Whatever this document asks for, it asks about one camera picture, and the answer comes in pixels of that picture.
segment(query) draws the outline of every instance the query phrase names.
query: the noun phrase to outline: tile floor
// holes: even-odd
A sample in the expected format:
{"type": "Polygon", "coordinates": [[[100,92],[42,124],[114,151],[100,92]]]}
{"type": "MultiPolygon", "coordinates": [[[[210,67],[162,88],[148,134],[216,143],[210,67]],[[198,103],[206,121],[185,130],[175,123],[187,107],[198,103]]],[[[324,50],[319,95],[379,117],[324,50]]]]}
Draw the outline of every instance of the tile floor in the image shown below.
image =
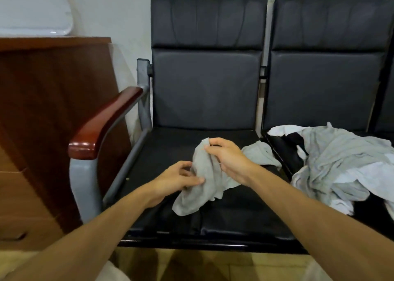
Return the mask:
{"type": "MultiPolygon", "coordinates": [[[[0,276],[35,252],[0,251],[0,276]]],[[[298,281],[309,255],[117,248],[118,267],[132,281],[298,281]]]]}

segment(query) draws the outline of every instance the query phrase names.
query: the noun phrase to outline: hand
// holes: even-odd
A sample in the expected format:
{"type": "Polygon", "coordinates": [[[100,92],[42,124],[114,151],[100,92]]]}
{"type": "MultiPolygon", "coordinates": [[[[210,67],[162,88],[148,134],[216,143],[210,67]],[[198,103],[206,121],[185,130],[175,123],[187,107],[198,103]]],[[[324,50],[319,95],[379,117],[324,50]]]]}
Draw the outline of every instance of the hand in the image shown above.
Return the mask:
{"type": "Polygon", "coordinates": [[[158,205],[163,201],[165,196],[180,191],[185,187],[204,183],[204,178],[196,177],[190,171],[184,169],[186,167],[191,167],[191,164],[192,162],[179,161],[168,167],[154,180],[144,184],[143,187],[148,190],[150,198],[147,207],[158,205]]]}
{"type": "Polygon", "coordinates": [[[248,174],[256,166],[249,160],[239,149],[239,147],[232,141],[222,138],[209,139],[211,145],[205,145],[205,151],[213,154],[219,159],[220,168],[232,179],[240,184],[250,186],[248,174]]]}

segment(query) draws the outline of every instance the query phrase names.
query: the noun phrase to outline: armrest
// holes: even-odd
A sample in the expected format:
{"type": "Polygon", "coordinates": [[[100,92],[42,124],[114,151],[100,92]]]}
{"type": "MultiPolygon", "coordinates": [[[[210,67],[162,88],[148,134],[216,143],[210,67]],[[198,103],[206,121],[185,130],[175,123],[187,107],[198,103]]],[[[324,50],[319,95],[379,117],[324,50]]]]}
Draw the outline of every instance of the armrest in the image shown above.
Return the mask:
{"type": "Polygon", "coordinates": [[[69,157],[96,159],[101,143],[121,115],[134,105],[144,93],[140,87],[127,87],[105,104],[76,133],[69,143],[69,157]]]}

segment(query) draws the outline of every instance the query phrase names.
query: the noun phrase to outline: forearm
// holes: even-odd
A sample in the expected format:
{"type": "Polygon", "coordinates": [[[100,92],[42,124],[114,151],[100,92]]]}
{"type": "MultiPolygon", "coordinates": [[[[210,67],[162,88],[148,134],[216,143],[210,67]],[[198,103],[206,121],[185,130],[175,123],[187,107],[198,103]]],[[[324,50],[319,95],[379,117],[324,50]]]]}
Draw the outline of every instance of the forearm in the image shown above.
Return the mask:
{"type": "Polygon", "coordinates": [[[89,223],[74,230],[11,273],[5,280],[95,280],[149,194],[138,188],[89,223]]]}
{"type": "Polygon", "coordinates": [[[251,188],[288,225],[334,280],[389,280],[394,243],[340,212],[308,198],[278,176],[253,166],[251,188]]]}

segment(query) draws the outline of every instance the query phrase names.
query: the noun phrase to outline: person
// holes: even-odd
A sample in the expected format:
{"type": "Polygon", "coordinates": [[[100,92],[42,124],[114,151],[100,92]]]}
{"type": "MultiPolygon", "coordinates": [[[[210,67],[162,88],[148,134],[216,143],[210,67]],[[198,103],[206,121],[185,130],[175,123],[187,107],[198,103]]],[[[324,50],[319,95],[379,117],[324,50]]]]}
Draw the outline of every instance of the person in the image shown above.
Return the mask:
{"type": "MultiPolygon", "coordinates": [[[[252,163],[233,142],[214,138],[205,147],[221,169],[252,188],[283,220],[305,249],[336,281],[394,279],[394,242],[252,163]]],[[[126,231],[145,208],[204,180],[180,161],[137,188],[6,276],[6,281],[95,280],[126,231]]]]}

